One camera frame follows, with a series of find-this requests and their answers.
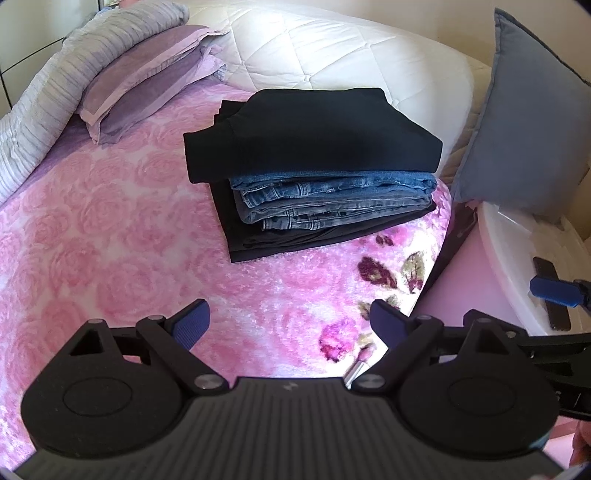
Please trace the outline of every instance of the white logo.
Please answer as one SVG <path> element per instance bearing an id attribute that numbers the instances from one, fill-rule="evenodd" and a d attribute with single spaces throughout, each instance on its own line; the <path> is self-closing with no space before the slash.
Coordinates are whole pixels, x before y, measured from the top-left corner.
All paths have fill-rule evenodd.
<path id="1" fill-rule="evenodd" d="M 289 382 L 288 384 L 283 385 L 283 389 L 287 390 L 288 392 L 292 391 L 294 388 L 298 388 L 298 384 L 295 382 Z"/>

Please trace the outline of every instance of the plastic container lid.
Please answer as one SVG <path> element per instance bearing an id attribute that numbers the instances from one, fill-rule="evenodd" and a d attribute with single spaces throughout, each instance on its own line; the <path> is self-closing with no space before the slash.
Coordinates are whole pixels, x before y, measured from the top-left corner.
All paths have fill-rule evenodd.
<path id="1" fill-rule="evenodd" d="M 478 207 L 478 228 L 492 271 L 530 335 L 591 332 L 591 317 L 580 306 L 568 309 L 569 332 L 552 330 L 544 301 L 530 293 L 533 257 L 554 263 L 561 280 L 591 281 L 591 255 L 566 218 L 553 225 L 485 202 Z"/>

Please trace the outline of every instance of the purple pillow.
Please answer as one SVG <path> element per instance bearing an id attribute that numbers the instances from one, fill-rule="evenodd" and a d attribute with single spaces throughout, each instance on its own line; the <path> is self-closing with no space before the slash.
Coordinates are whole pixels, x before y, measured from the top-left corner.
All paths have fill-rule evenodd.
<path id="1" fill-rule="evenodd" d="M 90 136 L 100 144 L 116 143 L 133 125 L 156 113 L 187 85 L 212 74 L 222 80 L 226 66 L 212 55 L 218 51 L 216 46 L 195 48 L 144 80 L 124 94 L 102 120 L 94 125 L 87 124 Z"/>
<path id="2" fill-rule="evenodd" d="M 88 125 L 99 122 L 140 82 L 193 51 L 208 35 L 223 35 L 202 25 L 181 25 L 154 35 L 111 62 L 86 88 L 78 113 Z"/>

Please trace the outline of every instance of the white quilted cover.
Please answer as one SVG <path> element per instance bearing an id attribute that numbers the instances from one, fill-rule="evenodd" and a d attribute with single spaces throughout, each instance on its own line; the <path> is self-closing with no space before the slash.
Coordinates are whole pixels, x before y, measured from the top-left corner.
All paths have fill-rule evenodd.
<path id="1" fill-rule="evenodd" d="M 434 40 L 318 8 L 185 3 L 189 23 L 230 31 L 213 40 L 223 47 L 217 56 L 228 65 L 230 85 L 249 91 L 380 87 L 395 108 L 443 141 L 437 174 L 453 178 L 490 81 L 488 66 Z"/>

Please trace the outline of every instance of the pink blanket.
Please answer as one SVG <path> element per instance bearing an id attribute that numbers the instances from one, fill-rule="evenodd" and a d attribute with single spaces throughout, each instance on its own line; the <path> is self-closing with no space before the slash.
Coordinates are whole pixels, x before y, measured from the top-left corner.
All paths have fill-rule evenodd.
<path id="1" fill-rule="evenodd" d="M 182 133 L 211 125 L 222 99 L 248 96 L 194 85 L 109 146 L 71 122 L 0 211 L 0 465 L 33 451 L 22 394 L 89 318 L 129 326 L 205 298 L 211 327 L 194 353 L 230 381 L 341 376 L 370 341 L 372 362 L 383 355 L 369 304 L 412 310 L 446 233 L 446 187 L 419 220 L 231 264 L 208 187 L 187 179 Z"/>

